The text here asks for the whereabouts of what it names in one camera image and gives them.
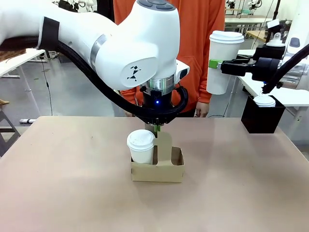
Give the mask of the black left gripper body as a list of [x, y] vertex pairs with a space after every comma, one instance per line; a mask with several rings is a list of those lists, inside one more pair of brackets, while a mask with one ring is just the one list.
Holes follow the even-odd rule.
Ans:
[[[172, 92], [177, 91], [181, 97], [177, 105], [172, 103]], [[186, 107], [188, 103], [188, 91], [183, 86], [175, 87], [174, 77], [164, 79], [150, 79], [140, 87], [143, 93], [142, 107], [148, 111], [146, 117], [139, 116], [148, 125], [161, 126], [171, 122]]]

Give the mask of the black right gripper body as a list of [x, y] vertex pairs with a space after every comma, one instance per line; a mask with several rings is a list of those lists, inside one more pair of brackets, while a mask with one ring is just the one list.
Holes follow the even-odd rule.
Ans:
[[285, 46], [257, 46], [252, 60], [255, 61], [251, 67], [252, 79], [254, 81], [268, 83], [278, 69], [285, 52]]

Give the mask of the person's left hand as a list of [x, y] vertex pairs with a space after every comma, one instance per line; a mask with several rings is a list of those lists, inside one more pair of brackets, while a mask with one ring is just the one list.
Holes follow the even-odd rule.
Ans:
[[210, 109], [208, 103], [197, 102], [195, 117], [206, 117]]

